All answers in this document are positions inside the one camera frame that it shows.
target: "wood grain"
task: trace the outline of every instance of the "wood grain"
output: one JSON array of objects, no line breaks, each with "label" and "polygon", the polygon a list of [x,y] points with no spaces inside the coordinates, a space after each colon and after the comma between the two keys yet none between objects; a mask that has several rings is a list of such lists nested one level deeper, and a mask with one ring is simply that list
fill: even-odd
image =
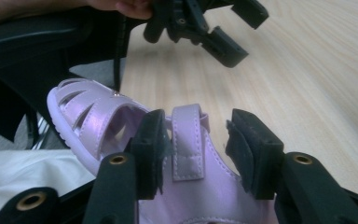
[{"label": "wood grain", "polygon": [[171,114],[198,103],[225,162],[232,108],[256,114],[285,143],[320,160],[338,183],[358,193],[358,1],[260,1],[269,18],[253,30],[229,7],[206,18],[250,55],[226,68],[187,40],[157,44],[131,35],[122,92]]}]

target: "velcro strap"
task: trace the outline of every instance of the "velcro strap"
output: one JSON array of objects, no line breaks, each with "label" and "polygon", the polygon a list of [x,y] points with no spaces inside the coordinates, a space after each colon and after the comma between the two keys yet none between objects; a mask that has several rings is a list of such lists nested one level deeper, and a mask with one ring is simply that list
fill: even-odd
[{"label": "velcro strap", "polygon": [[200,118],[205,117],[200,105],[176,107],[172,112],[173,180],[194,180],[204,177],[203,141]]}]

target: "light wood surface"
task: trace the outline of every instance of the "light wood surface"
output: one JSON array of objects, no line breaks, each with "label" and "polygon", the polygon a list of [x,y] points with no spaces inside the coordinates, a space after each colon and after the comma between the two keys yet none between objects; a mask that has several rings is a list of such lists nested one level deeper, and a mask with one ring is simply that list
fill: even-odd
[{"label": "light wood surface", "polygon": [[358,1],[260,1],[269,12],[257,30],[229,7],[209,10],[250,55],[226,68],[187,40],[157,44],[132,32],[122,92],[171,114],[198,103],[225,162],[232,108],[256,114],[284,142],[285,152],[316,157],[338,183],[358,193]]}]

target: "white fabric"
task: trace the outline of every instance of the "white fabric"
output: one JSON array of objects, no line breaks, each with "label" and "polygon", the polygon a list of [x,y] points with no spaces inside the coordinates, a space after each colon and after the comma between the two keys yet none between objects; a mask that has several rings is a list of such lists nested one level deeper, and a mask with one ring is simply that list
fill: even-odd
[{"label": "white fabric", "polygon": [[62,196],[94,178],[70,150],[0,151],[0,209],[26,189],[51,187]]}]

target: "finger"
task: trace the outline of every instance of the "finger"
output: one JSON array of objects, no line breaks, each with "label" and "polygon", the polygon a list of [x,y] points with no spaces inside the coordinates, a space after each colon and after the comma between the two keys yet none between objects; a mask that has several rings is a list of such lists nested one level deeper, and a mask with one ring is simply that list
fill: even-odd
[{"label": "finger", "polygon": [[119,1],[116,3],[116,9],[121,14],[134,19],[147,20],[152,17],[150,3],[147,1],[136,2],[136,5]]}]

